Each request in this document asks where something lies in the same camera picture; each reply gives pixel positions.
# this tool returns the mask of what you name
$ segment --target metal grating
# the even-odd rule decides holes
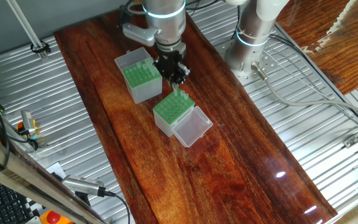
[[[5,117],[16,125],[21,110],[31,111],[40,130],[37,140],[47,143],[32,154],[43,167],[59,162],[66,174],[98,179],[123,197],[56,40],[44,41],[52,51],[48,60],[41,61],[29,47],[0,56],[0,103],[6,108]],[[126,208],[117,198],[89,196],[89,201],[106,220],[127,223]]]
[[[192,16],[207,39],[223,53],[223,46],[229,46],[237,24],[236,7],[219,2]],[[44,167],[59,162],[66,174],[98,179],[113,192],[120,192],[56,41],[51,37],[46,42],[52,48],[46,61],[40,61],[28,47],[0,55],[0,102],[7,108],[6,117],[17,124],[20,110],[31,110],[39,123],[39,140],[48,143],[46,149],[33,154]],[[330,99],[344,98],[292,49],[273,40],[267,46],[265,68],[272,85],[283,97],[292,101],[322,100],[323,96],[309,87],[314,85]],[[242,82],[255,105],[339,216],[357,205],[358,145],[346,149],[342,142],[358,132],[358,124],[335,106],[283,105],[257,76],[251,75]],[[347,98],[358,106],[358,91]],[[89,200],[103,218],[126,222],[125,207],[115,198],[90,197]]]

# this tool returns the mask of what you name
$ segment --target blue led ring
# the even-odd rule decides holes
[[[168,19],[168,18],[174,17],[175,15],[181,13],[185,9],[185,6],[186,6],[186,1],[184,1],[182,7],[179,10],[177,10],[173,13],[166,14],[166,15],[160,15],[160,14],[154,14],[154,13],[148,12],[144,6],[143,6],[143,10],[145,12],[147,12],[147,15],[149,15],[151,17],[154,17],[157,19]]]
[[[251,47],[259,47],[259,46],[262,46],[264,44],[267,43],[268,40],[266,40],[265,42],[261,43],[261,44],[250,44],[250,43],[247,43],[245,41],[243,41],[239,35],[239,31],[237,30],[236,31],[236,34],[237,34],[237,38],[240,40],[241,43],[245,44],[245,45],[248,45],[248,46],[251,46]]]

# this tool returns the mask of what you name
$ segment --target white plastic box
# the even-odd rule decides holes
[[[153,108],[155,124],[168,137],[173,134],[183,146],[190,147],[213,125],[194,105],[183,90],[176,89]]]
[[[162,76],[143,47],[114,61],[124,75],[129,94],[136,104],[161,94]]]

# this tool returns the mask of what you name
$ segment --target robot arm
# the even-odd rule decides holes
[[[278,14],[289,0],[224,0],[228,4],[246,3],[234,44],[226,54],[227,64],[240,71],[252,72],[251,65],[262,59],[264,46]],[[182,64],[186,45],[181,35],[186,27],[185,0],[143,0],[148,29],[123,24],[124,35],[149,47],[158,59],[154,65],[170,85],[182,84],[189,69]]]
[[[265,44],[277,16],[289,0],[250,0],[236,31],[236,39],[226,52],[226,63],[234,70],[252,73],[251,65],[260,62]]]
[[[124,35],[149,47],[158,59],[154,65],[170,85],[182,84],[190,71],[182,64],[186,45],[181,35],[186,27],[185,0],[143,0],[148,29],[123,24]]]

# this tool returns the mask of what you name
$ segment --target wood grain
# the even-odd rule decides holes
[[[141,45],[123,36],[117,18],[112,13],[55,37],[137,223],[314,224],[335,216],[189,18],[183,41],[191,75],[181,89],[214,125],[188,149],[164,135],[152,109],[172,89],[164,82],[161,95],[134,104],[114,59]]]
[[[336,224],[358,224],[358,211],[356,209],[346,213]]]
[[[277,21],[343,94],[358,88],[358,0],[291,0]]]

